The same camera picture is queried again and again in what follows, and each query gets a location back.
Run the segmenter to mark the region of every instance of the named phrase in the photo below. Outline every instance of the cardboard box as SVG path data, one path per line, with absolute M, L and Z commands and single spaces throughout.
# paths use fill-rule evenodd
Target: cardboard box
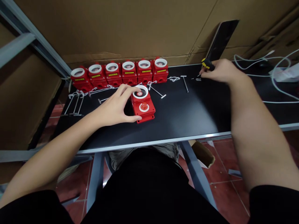
M 241 48 L 255 46 L 298 4 L 298 0 L 15 2 L 72 68 L 156 56 L 169 58 L 170 66 L 200 63 L 203 57 L 198 53 L 207 51 L 218 24 L 239 19 L 223 55 L 231 58 Z
M 189 140 L 188 142 L 191 145 L 200 166 L 209 169 L 215 162 L 215 156 L 200 142 L 196 140 Z
M 0 23 L 0 47 L 15 37 Z M 29 49 L 0 68 L 1 150 L 27 150 L 61 78 Z M 22 162 L 0 163 L 0 184 L 7 183 Z
M 299 18 L 297 18 L 294 22 L 292 22 L 288 27 L 282 30 L 275 38 L 269 41 L 261 50 L 259 50 L 256 54 L 254 54 L 251 58 L 258 59 L 265 56 L 271 50 L 275 50 L 275 52 L 268 57 L 278 57 L 278 56 L 287 56 L 291 52 L 297 50 L 299 48 Z M 299 52 L 294 53 L 293 55 L 288 57 L 292 65 L 299 62 Z M 276 65 L 281 58 L 272 59 L 270 63 L 272 65 Z M 284 61 L 279 66 L 285 67 L 288 63 Z

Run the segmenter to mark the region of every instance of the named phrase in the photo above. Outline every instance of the black table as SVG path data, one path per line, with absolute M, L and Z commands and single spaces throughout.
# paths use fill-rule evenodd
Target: black table
M 141 147 L 167 142 L 186 141 L 191 139 L 212 138 L 230 135 L 230 90 L 224 83 L 209 79 L 196 81 L 201 65 L 169 67 L 169 76 L 185 77 L 189 93 L 183 79 L 167 83 L 153 84 L 153 87 L 166 97 L 161 99 L 153 90 L 150 96 L 156 108 L 155 119 L 141 124 L 123 123 L 103 127 L 96 131 L 81 147 L 79 153 L 92 153 L 108 150 Z M 247 74 L 268 75 L 271 66 L 252 66 L 245 70 Z M 270 77 L 251 77 L 255 87 L 264 101 L 295 101 L 278 92 L 271 83 Z M 296 95 L 297 83 L 278 83 L 282 90 Z M 98 99 L 110 97 L 116 90 L 111 89 L 86 96 L 80 113 L 88 114 L 99 106 Z M 76 98 L 73 99 L 68 113 L 74 110 Z M 299 129 L 299 103 L 269 104 L 266 106 L 283 130 Z M 129 101 L 125 107 L 127 115 L 133 115 Z M 81 117 L 61 117 L 54 136 L 59 135 Z

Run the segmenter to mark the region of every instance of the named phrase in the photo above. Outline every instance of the left hand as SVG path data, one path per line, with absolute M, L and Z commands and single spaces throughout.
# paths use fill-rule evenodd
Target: left hand
M 112 96 L 90 113 L 93 121 L 98 123 L 99 127 L 103 127 L 141 120 L 141 116 L 127 116 L 124 113 L 125 105 L 131 94 L 140 91 L 138 87 L 121 84 Z

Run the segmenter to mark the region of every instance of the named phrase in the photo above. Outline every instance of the red junction box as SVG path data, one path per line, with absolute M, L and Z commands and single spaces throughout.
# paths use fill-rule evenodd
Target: red junction box
M 71 72 L 71 80 L 73 81 L 73 85 L 77 88 L 77 90 L 82 90 L 84 93 L 87 93 L 93 89 L 93 85 L 90 83 L 88 77 L 88 71 L 83 66 L 75 68 Z
M 122 84 L 121 64 L 111 61 L 105 66 L 106 80 L 109 85 L 119 87 Z
M 96 63 L 88 68 L 88 76 L 94 87 L 97 87 L 98 89 L 107 88 L 108 83 L 102 66 L 99 63 Z
M 143 123 L 155 118 L 154 113 L 156 109 L 153 105 L 152 99 L 150 98 L 149 91 L 146 86 L 137 86 L 141 89 L 141 92 L 134 92 L 131 95 L 131 101 L 133 105 L 134 114 L 141 116 L 142 119 L 138 120 L 137 123 Z
M 142 82 L 143 85 L 147 85 L 149 81 L 153 81 L 151 61 L 145 60 L 143 58 L 141 61 L 136 62 L 136 67 L 138 83 Z
M 122 80 L 124 84 L 129 86 L 135 86 L 138 84 L 137 82 L 137 72 L 135 67 L 135 62 L 131 62 L 127 60 L 126 62 L 122 63 Z
M 152 62 L 153 67 L 153 82 L 157 81 L 157 83 L 167 82 L 168 76 L 168 65 L 167 61 L 163 58 L 156 57 L 156 59 Z

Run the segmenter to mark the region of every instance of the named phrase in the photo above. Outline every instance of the red button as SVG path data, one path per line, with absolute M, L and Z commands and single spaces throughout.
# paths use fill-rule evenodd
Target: red button
M 142 110 L 146 110 L 147 107 L 148 107 L 148 104 L 147 104 L 147 103 L 142 103 L 141 106 L 140 106 L 140 108 L 141 108 Z

